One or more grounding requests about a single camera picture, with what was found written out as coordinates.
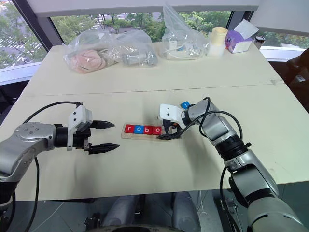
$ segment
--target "blue block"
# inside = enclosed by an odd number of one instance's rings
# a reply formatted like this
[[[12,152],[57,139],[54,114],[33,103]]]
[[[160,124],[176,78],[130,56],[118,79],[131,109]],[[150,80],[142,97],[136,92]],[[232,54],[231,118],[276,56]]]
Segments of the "blue block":
[[[135,134],[143,134],[143,132],[144,132],[144,126],[135,125],[135,129],[134,129]]]
[[[183,103],[180,104],[180,106],[182,107],[182,109],[187,110],[188,106],[190,105],[190,103],[188,101],[185,101]]]

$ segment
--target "black chair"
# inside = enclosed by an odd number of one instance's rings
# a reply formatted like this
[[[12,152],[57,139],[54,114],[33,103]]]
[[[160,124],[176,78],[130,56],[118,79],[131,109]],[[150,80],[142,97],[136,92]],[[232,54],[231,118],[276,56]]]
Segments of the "black chair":
[[[15,98],[8,96],[2,86],[0,86],[0,125],[8,115],[15,101]]]
[[[288,72],[283,80],[309,113],[309,48],[300,56],[287,61],[286,65]],[[301,75],[305,80],[296,81],[297,75]]]

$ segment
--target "plastic bag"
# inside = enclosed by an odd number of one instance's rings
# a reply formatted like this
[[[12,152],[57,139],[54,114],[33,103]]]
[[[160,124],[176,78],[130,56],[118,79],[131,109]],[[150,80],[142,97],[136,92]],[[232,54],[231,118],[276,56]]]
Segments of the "plastic bag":
[[[109,56],[108,48],[115,35],[104,30],[86,30],[65,46],[64,60],[80,72],[100,70],[116,62]]]
[[[117,35],[108,53],[116,62],[129,66],[154,66],[158,63],[151,38],[142,30]]]
[[[160,54],[166,59],[198,59],[207,44],[205,36],[190,28],[183,18],[169,5],[163,6],[165,33]]]

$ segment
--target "pink fabric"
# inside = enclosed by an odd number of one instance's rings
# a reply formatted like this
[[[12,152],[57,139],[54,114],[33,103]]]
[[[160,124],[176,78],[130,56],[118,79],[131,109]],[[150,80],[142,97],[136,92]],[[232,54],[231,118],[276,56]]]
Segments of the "pink fabric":
[[[73,56],[70,66],[80,73],[89,73],[103,69],[106,66],[106,62],[98,55],[97,51],[88,50]]]

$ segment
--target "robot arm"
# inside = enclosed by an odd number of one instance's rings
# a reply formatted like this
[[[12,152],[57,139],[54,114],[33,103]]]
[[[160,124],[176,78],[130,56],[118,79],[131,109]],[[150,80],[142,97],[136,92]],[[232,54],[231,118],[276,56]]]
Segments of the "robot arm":
[[[93,121],[91,111],[80,105],[69,116],[68,127],[39,122],[24,123],[17,127],[11,137],[0,142],[0,210],[8,207],[18,182],[39,153],[55,147],[67,147],[67,150],[75,147],[89,154],[108,152],[119,145],[92,146],[88,137],[91,136],[90,128],[113,126],[107,121]]]
[[[159,117],[163,122],[176,122],[184,129],[205,114],[208,101],[203,99],[187,110],[162,104]],[[292,209],[278,198],[275,180],[253,151],[248,149],[250,144],[245,145],[228,121],[216,113],[218,109],[214,104],[210,103],[208,112],[202,129],[231,173],[229,183],[237,200],[248,208],[249,227],[253,231],[307,231]]]

